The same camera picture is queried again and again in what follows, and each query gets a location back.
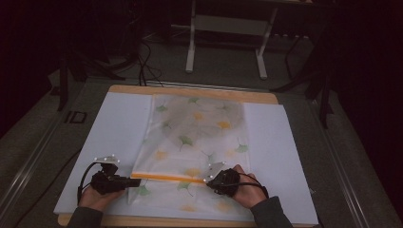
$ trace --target wire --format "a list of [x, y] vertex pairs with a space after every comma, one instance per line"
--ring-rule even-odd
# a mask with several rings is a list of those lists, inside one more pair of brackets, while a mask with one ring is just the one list
[[[155, 67], [152, 67], [152, 66], [149, 66], [149, 65], [147, 65], [147, 64], [144, 64], [144, 66], [148, 69], [148, 72], [152, 75], [152, 78], [151, 79], [146, 79], [146, 80], [152, 80], [152, 79], [154, 79], [154, 80], [156, 80], [156, 81], [158, 81], [158, 83], [163, 87], [163, 83], [160, 81], [160, 77], [163, 75], [163, 73], [161, 72], [161, 70], [160, 69], [157, 69], [157, 68], [155, 68]], [[159, 75], [157, 76], [157, 75], [155, 75], [154, 74], [154, 72], [152, 71], [152, 70], [157, 70], [158, 72], [159, 72]]]
[[84, 172], [83, 177], [81, 178], [80, 181], [80, 186], [78, 186], [77, 188], [77, 204], [80, 202], [81, 196], [83, 195], [83, 189], [85, 189], [88, 185], [86, 184], [86, 186], [83, 187], [84, 181], [86, 180], [86, 174], [88, 173], [89, 169], [92, 168], [92, 166], [94, 166], [97, 162], [93, 162], [87, 169], [86, 172]]
[[219, 184], [220, 187], [232, 187], [232, 186], [241, 186], [241, 185], [252, 185], [261, 188], [262, 186], [258, 183], [252, 182], [238, 182], [238, 183], [226, 183], [226, 184]]
[[143, 80], [144, 86], [147, 86], [147, 82], [146, 82], [146, 79], [145, 79], [145, 76], [144, 76], [144, 67], [146, 66], [146, 63], [148, 62], [148, 59], [150, 58], [151, 47], [148, 44], [146, 44], [144, 41], [141, 41], [141, 44], [147, 47], [148, 54], [147, 54], [147, 57], [145, 58], [145, 60], [143, 60], [141, 55], [138, 56], [139, 64], [140, 64], [139, 83], [140, 83], [140, 86], [141, 86], [142, 85], [142, 80]]
[[29, 214], [29, 212], [36, 206], [36, 204], [42, 199], [42, 197], [46, 194], [46, 192], [49, 190], [49, 188], [51, 187], [51, 185], [53, 185], [53, 183], [56, 182], [57, 178], [60, 176], [60, 174], [63, 172], [63, 170], [66, 168], [66, 166], [74, 159], [74, 157], [76, 157], [82, 150], [83, 148], [80, 148], [77, 152], [75, 152], [67, 161], [66, 163], [63, 165], [63, 167], [59, 170], [59, 172], [56, 174], [56, 176], [54, 177], [54, 179], [50, 182], [50, 184], [48, 185], [48, 187], [44, 190], [44, 192], [42, 192], [41, 196], [39, 196], [39, 198], [30, 206], [30, 208], [18, 219], [17, 223], [15, 223], [14, 227], [17, 227], [20, 222], [27, 216], [27, 214]]
[[252, 178], [251, 176], [249, 176], [249, 175], [247, 175], [247, 174], [244, 174], [244, 173], [239, 173], [239, 174], [240, 174], [240, 175], [243, 175], [243, 176], [246, 176], [246, 177], [252, 179], [253, 181], [256, 181], [258, 184], [261, 185], [261, 183], [260, 183], [258, 180], [256, 180], [255, 178]]

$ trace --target table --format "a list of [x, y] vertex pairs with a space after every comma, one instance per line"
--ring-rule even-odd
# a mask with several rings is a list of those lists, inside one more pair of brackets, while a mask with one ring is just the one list
[[[223, 4], [234, 4], [226, 1], [220, 1]], [[249, 1], [248, 4], [260, 4], [267, 10], [266, 20], [251, 20], [244, 18], [230, 18], [225, 16], [198, 14], [196, 12], [196, 0], [192, 0], [191, 8], [191, 21], [190, 21], [190, 42], [189, 50], [187, 52], [186, 67], [185, 70], [188, 73], [193, 72], [193, 65], [195, 59], [195, 32], [196, 30], [208, 30], [218, 32], [228, 32], [237, 34], [247, 34], [261, 36], [261, 45], [256, 49], [256, 58], [259, 69], [259, 76], [262, 80], [267, 79], [266, 67], [263, 60], [263, 53], [266, 49], [267, 42], [269, 40], [273, 25], [275, 23], [276, 16], [278, 14], [278, 8], [286, 5], [300, 5], [317, 7], [322, 4], [314, 4], [311, 0], [298, 1], [298, 0], [260, 0]]]
[[[143, 110], [142, 106], [137, 107], [135, 104], [139, 105], [141, 100], [148, 100], [149, 95], [155, 93], [164, 93], [164, 94], [177, 94], [177, 95], [186, 95], [186, 96], [203, 96], [210, 98], [221, 98], [228, 100], [235, 100], [244, 102], [246, 105], [251, 104], [254, 107], [257, 107], [255, 112], [251, 112], [253, 117], [250, 118], [263, 118], [264, 116], [264, 107], [269, 104], [276, 105], [278, 103], [275, 95], [270, 93], [256, 93], [256, 92], [242, 92], [242, 91], [223, 91], [223, 90], [208, 90], [208, 89], [188, 89], [188, 88], [161, 88], [161, 87], [141, 87], [141, 86], [130, 86], [130, 85], [114, 85], [110, 88], [108, 94], [106, 95], [106, 99], [103, 103], [103, 106], [100, 109], [100, 112], [97, 116], [97, 119], [92, 126], [91, 132], [88, 135], [86, 140], [86, 144], [83, 147], [83, 151], [80, 154], [80, 157], [75, 164], [73, 171], [71, 172], [70, 178], [67, 181], [67, 185], [65, 190], [62, 193], [61, 199], [59, 199], [58, 204], [55, 208], [55, 213], [59, 214], [59, 223], [61, 225], [67, 225], [72, 210], [75, 208], [74, 198], [76, 186], [78, 184], [78, 179], [83, 175], [84, 170], [88, 166], [87, 161], [92, 161], [94, 156], [102, 157], [102, 153], [110, 153], [110, 151], [115, 150], [115, 154], [119, 159], [122, 159], [122, 163], [120, 168], [123, 171], [131, 171], [132, 164], [134, 162], [133, 156], [128, 153], [128, 151], [136, 151], [136, 147], [141, 144], [143, 140], [142, 135], [136, 135], [136, 132], [133, 131], [133, 128], [146, 129], [147, 121], [133, 121], [133, 124], [129, 124], [125, 121], [120, 121], [125, 118], [133, 119], [134, 114], [132, 111], [135, 111], [138, 114], [136, 117], [142, 120], [143, 114], [148, 115], [149, 112]], [[125, 112], [120, 112], [119, 109], [125, 107]], [[116, 120], [111, 121], [111, 117], [116, 117]], [[257, 128], [260, 126], [264, 126], [264, 124], [256, 123], [251, 127]], [[265, 134], [254, 135], [254, 138], [260, 138], [261, 141], [267, 141], [267, 136]], [[122, 149], [116, 151], [117, 147], [121, 146]], [[286, 171], [287, 175], [293, 175], [293, 180], [288, 181], [289, 183], [294, 183], [294, 186], [288, 185], [288, 190], [290, 193], [288, 196], [297, 198], [297, 202], [292, 202], [296, 207], [303, 206], [301, 208], [303, 211], [309, 211], [309, 219], [312, 221], [312, 218], [315, 219], [315, 208], [312, 204], [312, 199], [310, 198], [309, 189], [306, 184], [306, 180], [303, 177], [303, 172], [299, 163], [299, 158], [297, 156], [297, 151], [295, 149], [295, 145], [287, 144], [287, 151], [293, 151], [293, 158], [289, 161], [292, 166], [296, 167], [296, 173], [293, 173], [294, 168], [289, 168]], [[262, 167], [263, 164], [259, 162], [266, 163], [266, 160], [256, 161], [256, 166]], [[266, 167], [264, 170], [254, 170], [253, 171], [257, 176], [264, 176], [263, 173], [266, 172]], [[127, 176], [126, 173], [117, 173], [122, 176]], [[275, 195], [280, 195], [280, 192], [276, 192], [276, 189], [273, 191], [269, 189], [269, 192], [274, 192]], [[283, 208], [284, 211], [288, 210], [286, 203], [288, 197], [283, 197], [284, 203]], [[122, 213], [127, 213], [128, 209], [132, 209], [133, 207], [127, 206], [125, 204], [124, 199], [118, 199], [115, 205], [111, 206], [110, 211], [106, 212], [106, 216], [103, 219], [102, 224], [104, 226], [178, 226], [178, 227], [195, 227], [195, 226], [214, 226], [214, 227], [251, 227], [254, 226], [255, 223], [252, 221], [232, 221], [232, 220], [219, 220], [219, 219], [188, 219], [188, 218], [155, 218], [151, 216], [145, 216], [146, 208], [137, 209], [138, 216], [122, 216]], [[313, 224], [295, 224], [296, 227], [311, 227]]]

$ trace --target black cable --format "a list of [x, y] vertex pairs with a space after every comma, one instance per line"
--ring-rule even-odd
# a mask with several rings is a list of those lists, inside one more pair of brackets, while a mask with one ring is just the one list
[[[152, 66], [149, 66], [149, 65], [147, 65], [147, 64], [144, 64], [144, 66], [148, 69], [148, 72], [152, 75], [151, 80], [154, 79], [154, 80], [158, 81], [158, 83], [163, 87], [163, 83], [159, 80], [159, 78], [163, 75], [163, 73], [162, 73], [159, 69], [157, 69], [157, 68], [155, 68], [155, 67], [152, 67]], [[156, 75], [152, 72], [151, 69], [158, 70], [158, 71], [160, 72], [160, 74], [159, 74], [158, 76], [156, 76]]]
[[220, 187], [232, 187], [232, 186], [241, 186], [241, 185], [252, 185], [252, 186], [257, 186], [259, 188], [263, 187], [258, 183], [252, 183], [252, 182], [226, 183], [226, 184], [220, 184]]
[[119, 64], [115, 64], [115, 65], [105, 66], [105, 68], [108, 70], [112, 70], [112, 71], [117, 70], [117, 69], [122, 69], [124, 67], [128, 67], [128, 66], [132, 65], [135, 60], [136, 60], [136, 54], [131, 53], [128, 55], [126, 60], [124, 60], [123, 62], [121, 62]]
[[29, 212], [36, 206], [36, 204], [42, 199], [42, 197], [47, 193], [47, 191], [49, 190], [49, 188], [51, 187], [51, 185], [53, 185], [53, 183], [56, 182], [57, 178], [60, 176], [60, 174], [63, 172], [63, 170], [66, 168], [66, 166], [74, 159], [74, 157], [76, 157], [82, 150], [83, 148], [80, 148], [77, 152], [75, 152], [67, 161], [66, 163], [63, 165], [63, 167], [59, 170], [59, 172], [56, 174], [56, 176], [54, 177], [54, 179], [50, 182], [50, 184], [48, 185], [48, 187], [44, 190], [44, 192], [42, 192], [41, 196], [39, 196], [39, 198], [30, 206], [30, 208], [18, 219], [17, 223], [15, 223], [14, 227], [16, 228], [20, 222], [25, 218], [25, 216], [27, 214], [29, 214]]
[[139, 72], [139, 82], [140, 82], [140, 86], [142, 85], [142, 80], [144, 82], [144, 85], [147, 86], [147, 82], [144, 76], [144, 67], [146, 66], [146, 63], [148, 62], [148, 59], [150, 58], [151, 55], [151, 47], [146, 44], [144, 41], [141, 41], [141, 44], [146, 46], [148, 49], [148, 54], [147, 57], [145, 58], [145, 60], [143, 60], [143, 58], [139, 55], [139, 64], [140, 64], [140, 72]]
[[87, 169], [86, 172], [84, 172], [83, 177], [81, 178], [80, 181], [80, 185], [77, 188], [77, 204], [80, 202], [81, 196], [83, 195], [83, 190], [88, 186], [88, 184], [86, 184], [86, 186], [83, 186], [84, 181], [86, 180], [86, 174], [88, 173], [89, 169], [92, 168], [92, 166], [94, 166], [97, 162], [93, 162]]
[[243, 176], [246, 176], [246, 177], [252, 179], [253, 181], [256, 181], [258, 184], [261, 185], [261, 183], [260, 183], [256, 178], [252, 178], [251, 176], [249, 176], [249, 175], [247, 175], [247, 174], [244, 174], [244, 173], [239, 173], [239, 174], [240, 174], [240, 175], [243, 175]]

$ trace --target finger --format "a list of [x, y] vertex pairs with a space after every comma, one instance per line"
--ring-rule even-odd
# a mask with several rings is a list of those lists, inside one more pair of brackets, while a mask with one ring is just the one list
[[119, 197], [121, 197], [123, 194], [125, 193], [125, 190], [121, 190], [121, 191], [119, 191], [119, 192], [114, 192], [114, 193], [112, 193], [113, 194], [113, 198], [119, 198]]
[[233, 169], [239, 173], [245, 173], [245, 171], [243, 171], [242, 167], [239, 164], [235, 165]]
[[256, 178], [255, 174], [253, 174], [253, 173], [248, 174], [248, 176], [249, 176], [249, 177], [252, 177], [252, 178], [254, 178], [254, 179]]

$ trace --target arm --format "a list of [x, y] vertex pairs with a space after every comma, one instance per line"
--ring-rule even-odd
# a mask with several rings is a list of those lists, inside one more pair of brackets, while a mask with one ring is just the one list
[[86, 188], [78, 207], [75, 209], [67, 228], [93, 228], [100, 227], [104, 210], [107, 206], [123, 195], [125, 190], [120, 192], [101, 195], [91, 186]]
[[[240, 165], [234, 170], [245, 174]], [[254, 174], [240, 175], [240, 182], [256, 182]], [[263, 191], [257, 186], [241, 185], [233, 199], [240, 205], [251, 210], [258, 227], [289, 228], [293, 227], [288, 218], [283, 214], [278, 197], [267, 199]]]

